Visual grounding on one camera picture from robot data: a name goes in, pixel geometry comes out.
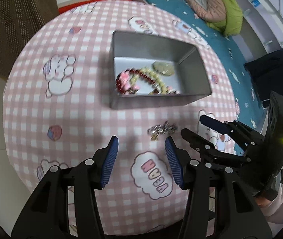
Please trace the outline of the person's hand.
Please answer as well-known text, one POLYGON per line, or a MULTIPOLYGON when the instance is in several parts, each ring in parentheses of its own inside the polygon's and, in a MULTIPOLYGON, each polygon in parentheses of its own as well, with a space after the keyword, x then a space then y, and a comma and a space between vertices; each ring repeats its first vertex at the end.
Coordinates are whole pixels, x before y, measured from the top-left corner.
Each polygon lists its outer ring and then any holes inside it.
POLYGON ((255 199, 256 204, 260 208, 266 208, 267 206, 269 206, 272 203, 272 201, 266 199, 263 196, 258 196, 258 197, 255 197, 254 199, 255 199))

